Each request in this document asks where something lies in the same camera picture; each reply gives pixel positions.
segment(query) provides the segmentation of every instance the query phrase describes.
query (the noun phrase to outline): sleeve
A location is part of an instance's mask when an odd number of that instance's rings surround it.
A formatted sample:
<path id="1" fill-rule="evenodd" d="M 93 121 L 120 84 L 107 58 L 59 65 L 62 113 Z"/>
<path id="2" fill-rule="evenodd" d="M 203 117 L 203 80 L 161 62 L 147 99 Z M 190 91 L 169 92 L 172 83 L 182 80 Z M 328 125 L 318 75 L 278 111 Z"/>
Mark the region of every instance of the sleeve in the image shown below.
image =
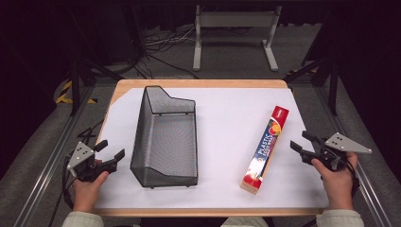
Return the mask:
<path id="1" fill-rule="evenodd" d="M 328 210 L 316 216 L 319 227 L 363 227 L 360 214 L 353 210 Z"/>
<path id="2" fill-rule="evenodd" d="M 229 217 L 221 227 L 269 227 L 261 217 Z"/>
<path id="3" fill-rule="evenodd" d="M 68 214 L 62 227 L 103 227 L 101 216 L 85 212 L 71 212 Z"/>

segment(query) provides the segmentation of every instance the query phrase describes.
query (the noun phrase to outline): wooden table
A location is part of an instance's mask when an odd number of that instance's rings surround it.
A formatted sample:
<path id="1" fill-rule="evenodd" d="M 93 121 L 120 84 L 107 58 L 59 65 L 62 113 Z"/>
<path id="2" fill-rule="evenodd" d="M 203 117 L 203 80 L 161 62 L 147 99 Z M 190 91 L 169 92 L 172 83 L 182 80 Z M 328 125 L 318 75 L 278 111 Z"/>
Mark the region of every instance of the wooden table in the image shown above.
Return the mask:
<path id="1" fill-rule="evenodd" d="M 287 84 L 283 82 L 282 80 L 279 79 L 272 79 L 272 80 L 263 80 L 263 79 L 152 79 L 152 80 L 142 80 L 142 79 L 125 79 L 125 80 L 120 80 L 115 88 L 115 92 L 113 94 L 112 100 L 111 100 L 111 107 L 115 107 L 115 105 L 119 105 L 122 101 L 122 99 L 119 99 L 121 97 L 124 97 L 129 92 L 132 92 L 132 88 L 143 88 L 148 85 L 160 85 L 163 88 L 165 88 L 168 91 L 168 88 L 175 89 L 175 88 L 205 88 L 205 89 L 210 89 L 210 88 L 238 88 L 238 89 L 248 89 L 248 88 L 255 88 L 255 91 L 260 91 L 260 90 L 266 90 L 264 88 L 277 88 L 280 90 L 285 90 L 286 93 L 290 93 L 290 91 L 287 89 Z M 294 132 L 293 126 L 295 124 L 297 125 L 302 125 L 301 128 L 305 129 L 304 123 L 302 122 L 302 118 L 299 114 L 299 111 L 296 107 L 295 100 L 293 99 L 292 95 L 289 95 L 288 100 L 293 102 L 291 104 L 292 106 L 295 105 L 296 111 L 294 111 L 294 107 L 291 107 L 292 110 L 290 110 L 290 114 L 288 116 L 288 122 L 286 122 L 286 125 L 283 130 L 283 134 L 281 135 L 281 141 L 284 141 L 281 143 L 281 147 L 283 147 L 286 151 L 286 156 L 285 160 L 283 161 L 282 156 L 285 152 L 277 152 L 275 151 L 272 160 L 275 162 L 270 163 L 270 167 L 268 169 L 268 173 L 270 171 L 270 175 L 268 177 L 265 177 L 266 183 L 262 184 L 261 191 L 255 196 L 252 195 L 251 193 L 239 189 L 239 184 L 240 181 L 242 180 L 241 174 L 245 174 L 246 168 L 248 167 L 253 153 L 254 149 L 257 146 L 257 143 L 260 140 L 260 136 L 263 133 L 263 130 L 266 128 L 267 121 L 269 120 L 270 113 L 266 115 L 263 113 L 264 119 L 261 124 L 257 124 L 258 126 L 256 133 L 252 136 L 252 141 L 251 148 L 248 148 L 248 146 L 245 148 L 246 153 L 241 154 L 243 157 L 241 157 L 239 160 L 236 160 L 236 163 L 232 165 L 232 169 L 228 169 L 229 171 L 237 172 L 236 176 L 229 176 L 227 175 L 226 178 L 232 178 L 230 182 L 234 182 L 233 185 L 231 185 L 231 188 L 235 189 L 235 193 L 232 196 L 234 199 L 238 197 L 243 197 L 247 198 L 246 200 L 250 200 L 249 206 L 247 204 L 239 204 L 236 206 L 232 202 L 230 202 L 230 198 L 225 198 L 222 199 L 221 203 L 213 203 L 211 201 L 211 204 L 205 202 L 205 200 L 208 200 L 208 197 L 205 197 L 204 194 L 208 194 L 207 190 L 205 191 L 204 187 L 208 184 L 208 181 L 210 180 L 209 177 L 210 173 L 207 174 L 206 170 L 209 166 L 205 165 L 206 161 L 209 162 L 211 159 L 206 158 L 205 154 L 202 154 L 199 159 L 199 169 L 200 169 L 200 180 L 199 184 L 196 186 L 191 186 L 187 189 L 177 189 L 177 190 L 182 190 L 177 193 L 183 193 L 183 196 L 180 197 L 174 190 L 176 188 L 155 188 L 155 189 L 149 189 L 149 188 L 142 188 L 140 187 L 139 183 L 136 181 L 134 178 L 133 174 L 129 170 L 129 162 L 131 160 L 131 148 L 126 149 L 126 157 L 120 161 L 118 164 L 118 170 L 117 172 L 113 173 L 108 181 L 102 186 L 101 191 L 100 191 L 100 199 L 99 202 L 97 203 L 97 208 L 96 212 L 100 214 L 101 216 L 113 216 L 113 217 L 232 217 L 232 216 L 263 216 L 263 217 L 277 217 L 277 216 L 303 216 L 303 215 L 316 215 L 320 214 L 325 206 L 328 204 L 325 196 L 325 192 L 323 190 L 323 184 L 322 181 L 320 180 L 320 175 L 317 173 L 317 171 L 308 165 L 302 164 L 301 158 L 299 155 L 293 151 L 289 151 L 289 139 L 286 138 L 287 134 L 296 134 L 296 138 L 294 140 L 297 143 L 303 143 L 305 141 L 301 141 L 301 130 L 296 129 L 296 132 Z M 205 150 L 210 148 L 205 147 L 205 142 L 204 142 L 204 135 L 206 133 L 202 132 L 202 129 L 206 128 L 204 126 L 205 120 L 204 118 L 205 115 L 201 115 L 202 109 L 205 109 L 204 107 L 204 102 L 199 104 L 197 102 L 197 131 L 198 133 L 198 144 L 199 144 L 199 151 L 198 153 L 206 153 Z M 105 135 L 105 125 L 109 122 L 109 114 L 111 111 L 111 107 L 107 113 L 108 117 L 105 119 L 105 123 L 102 126 L 102 131 L 101 134 L 99 135 L 99 139 L 108 139 L 111 137 L 108 137 L 108 135 Z M 124 123 L 120 126 L 121 128 L 126 127 L 125 125 L 125 120 L 122 119 Z M 133 143 L 134 137 L 129 141 L 128 143 Z M 120 150 L 121 148 L 117 145 L 115 146 L 115 141 L 110 141 L 109 140 L 109 146 L 111 149 L 111 154 L 109 155 L 115 155 L 117 150 Z M 103 160 L 109 160 L 109 157 L 106 157 L 107 148 L 105 148 L 106 151 L 99 152 L 99 154 L 96 155 L 96 158 L 99 158 Z M 283 190 L 282 195 L 285 196 L 287 201 L 284 202 L 283 204 L 279 204 L 277 207 L 275 205 L 267 205 L 264 207 L 264 205 L 260 206 L 258 204 L 258 200 L 266 200 L 267 203 L 275 204 L 277 203 L 278 199 L 277 197 L 280 197 L 281 192 L 280 190 L 277 189 L 278 186 L 280 185 L 280 181 L 283 181 L 283 179 L 288 178 L 287 182 L 294 182 L 294 188 L 292 186 L 286 187 L 289 188 L 290 191 Z M 269 195 L 269 190 L 273 190 L 273 194 L 277 194 L 274 196 L 275 198 L 270 198 L 267 199 L 267 195 Z M 193 198 L 185 198 L 185 194 L 190 194 L 194 196 Z M 224 197 L 224 192 L 218 192 L 221 197 Z M 287 198 L 286 193 L 289 193 L 289 195 L 292 194 L 298 194 L 295 195 L 295 197 L 301 197 L 300 202 L 294 202 L 291 203 L 292 198 Z M 214 195 L 213 193 L 210 193 L 210 198 L 213 198 Z M 193 204 L 191 202 L 186 202 L 183 200 L 194 200 Z"/>

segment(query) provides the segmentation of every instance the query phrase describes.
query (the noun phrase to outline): gray carpet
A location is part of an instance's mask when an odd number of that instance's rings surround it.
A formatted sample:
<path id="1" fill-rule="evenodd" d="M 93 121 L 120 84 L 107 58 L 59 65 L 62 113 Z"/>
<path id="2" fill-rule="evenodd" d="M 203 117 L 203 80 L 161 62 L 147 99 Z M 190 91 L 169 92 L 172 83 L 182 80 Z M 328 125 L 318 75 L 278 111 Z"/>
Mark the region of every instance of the gray carpet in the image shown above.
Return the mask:
<path id="1" fill-rule="evenodd" d="M 252 28 L 242 35 L 227 30 L 210 30 L 203 36 L 201 70 L 195 74 L 200 79 L 282 79 L 289 70 L 301 67 L 300 62 L 319 28 L 319 26 L 280 26 L 277 28 L 272 49 L 279 66 L 278 72 L 271 72 L 269 69 L 260 43 L 263 36 L 266 35 L 263 29 Z M 191 71 L 193 53 L 194 42 L 187 41 L 175 45 L 166 52 L 155 53 L 154 56 Z M 193 78 L 185 71 L 153 59 L 143 58 L 143 62 L 138 65 L 148 73 L 144 63 L 151 71 L 152 76 L 157 79 Z M 128 79 L 142 78 L 134 70 L 123 76 Z M 324 103 L 318 96 L 320 90 L 313 88 L 306 81 L 307 77 L 302 77 L 289 84 L 294 89 L 295 100 L 306 128 L 322 137 L 331 135 L 336 131 L 333 117 L 327 113 Z M 82 113 L 76 119 L 75 127 L 68 133 L 69 137 L 66 139 L 64 150 L 54 149 L 59 143 L 65 126 L 71 120 L 69 116 L 71 104 L 58 104 L 57 109 L 32 135 L 0 182 L 0 226 L 12 226 L 15 223 L 37 179 L 40 178 L 49 156 L 54 152 L 65 154 L 72 150 L 79 140 L 77 135 L 104 118 L 114 87 L 115 81 L 112 79 L 98 78 L 98 83 L 90 94 L 90 97 L 97 98 L 98 103 L 83 106 Z M 385 164 L 380 151 L 358 117 L 353 103 L 341 84 L 337 110 L 339 115 L 334 119 L 340 122 L 346 135 L 374 150 L 372 155 L 359 155 L 360 163 L 369 177 L 390 223 L 392 226 L 400 226 L 401 218 L 398 216 L 401 207 L 400 183 Z M 98 133 L 99 130 L 100 127 L 96 128 L 95 132 Z M 90 146 L 95 141 L 96 139 L 92 139 Z M 49 176 L 44 188 L 43 195 L 38 198 L 39 202 L 32 207 L 34 212 L 27 218 L 27 226 L 46 226 L 48 224 L 57 197 L 61 192 L 60 164 L 55 167 L 54 173 Z M 359 191 L 355 197 L 356 210 L 362 215 L 365 226 L 380 226 L 377 224 L 380 223 L 380 220 L 375 219 L 375 216 L 372 215 L 368 199 Z M 61 201 L 53 226 L 61 226 L 69 211 L 69 208 Z M 276 226 L 302 226 L 313 218 L 279 217 L 273 218 L 273 220 Z M 130 225 L 138 221 L 138 218 L 105 218 L 105 226 Z"/>

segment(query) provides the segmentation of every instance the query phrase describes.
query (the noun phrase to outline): metal gripper jaw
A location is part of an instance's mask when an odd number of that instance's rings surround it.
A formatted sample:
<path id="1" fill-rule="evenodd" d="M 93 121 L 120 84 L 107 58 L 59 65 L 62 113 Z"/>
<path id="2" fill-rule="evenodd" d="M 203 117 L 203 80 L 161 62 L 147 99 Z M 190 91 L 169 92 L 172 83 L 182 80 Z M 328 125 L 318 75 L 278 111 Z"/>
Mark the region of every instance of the metal gripper jaw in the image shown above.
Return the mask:
<path id="1" fill-rule="evenodd" d="M 94 181 L 103 171 L 108 171 L 109 173 L 116 172 L 117 163 L 125 156 L 125 150 L 123 149 L 115 154 L 112 160 L 100 164 L 95 163 L 95 151 L 101 151 L 107 145 L 107 140 L 103 140 L 94 149 L 90 149 L 79 142 L 68 163 L 67 169 L 75 178 L 83 182 Z"/>

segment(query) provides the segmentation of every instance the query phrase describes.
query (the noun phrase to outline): wire mesh wastebasket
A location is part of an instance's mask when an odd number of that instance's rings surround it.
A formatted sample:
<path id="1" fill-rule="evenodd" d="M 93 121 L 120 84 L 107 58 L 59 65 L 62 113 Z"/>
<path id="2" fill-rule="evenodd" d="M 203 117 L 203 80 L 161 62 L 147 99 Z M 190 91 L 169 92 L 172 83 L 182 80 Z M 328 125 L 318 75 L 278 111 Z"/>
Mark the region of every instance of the wire mesh wastebasket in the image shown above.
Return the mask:
<path id="1" fill-rule="evenodd" d="M 198 184 L 195 101 L 145 87 L 131 171 L 143 187 Z"/>

